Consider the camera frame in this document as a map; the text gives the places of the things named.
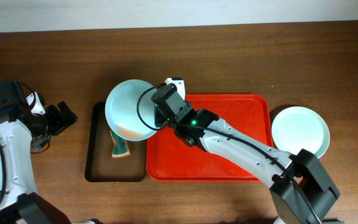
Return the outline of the pale green plate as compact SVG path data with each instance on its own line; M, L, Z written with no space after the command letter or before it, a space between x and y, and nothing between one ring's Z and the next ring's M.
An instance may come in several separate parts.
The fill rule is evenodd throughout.
M315 111L302 106L285 108L275 116L272 137L281 151L298 154L306 149L318 158L328 150L331 140L325 120Z

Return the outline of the light blue plate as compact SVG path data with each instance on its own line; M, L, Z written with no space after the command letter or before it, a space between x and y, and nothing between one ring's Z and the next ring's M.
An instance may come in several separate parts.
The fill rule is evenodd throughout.
M143 80L127 80L115 86L105 104L109 127L128 141L143 141L153 136L155 105L151 100L156 92L153 85Z

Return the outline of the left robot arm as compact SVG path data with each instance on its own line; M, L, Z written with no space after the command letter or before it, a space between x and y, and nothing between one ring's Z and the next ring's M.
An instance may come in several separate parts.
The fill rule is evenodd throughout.
M0 223L69 223L70 219L42 198L35 186L32 150L39 150L74 124L65 102L43 108L36 103L0 105Z

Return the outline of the green yellow sponge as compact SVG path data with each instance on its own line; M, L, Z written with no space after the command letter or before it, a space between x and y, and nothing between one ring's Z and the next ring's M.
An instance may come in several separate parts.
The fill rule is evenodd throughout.
M129 146L127 141L121 137L119 137L115 132L110 130L110 135L113 141L113 149L112 149L112 157L119 158L130 155Z

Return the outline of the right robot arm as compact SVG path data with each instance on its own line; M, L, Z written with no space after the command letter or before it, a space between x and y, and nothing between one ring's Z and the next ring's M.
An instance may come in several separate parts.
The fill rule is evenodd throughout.
M173 128L190 147L223 157L260 180L270 191L283 223L322 223L340 196L318 158L261 143L230 126L208 110L185 110L179 117L155 110L158 127Z

